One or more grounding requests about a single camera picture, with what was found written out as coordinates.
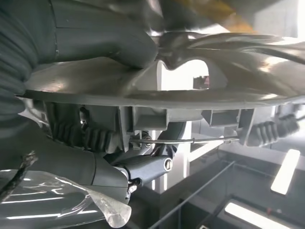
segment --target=plastic sheet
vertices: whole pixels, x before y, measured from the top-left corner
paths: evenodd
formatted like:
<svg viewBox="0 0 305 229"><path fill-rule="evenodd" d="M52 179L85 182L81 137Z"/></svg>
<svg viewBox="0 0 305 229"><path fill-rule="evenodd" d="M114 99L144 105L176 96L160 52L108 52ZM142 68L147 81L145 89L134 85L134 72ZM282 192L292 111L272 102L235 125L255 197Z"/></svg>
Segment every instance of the plastic sheet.
<svg viewBox="0 0 305 229"><path fill-rule="evenodd" d="M16 172L0 171L0 187ZM60 229L102 219L113 228L120 228L130 215L128 205L41 171L28 171L20 186L0 204L2 228Z"/></svg>

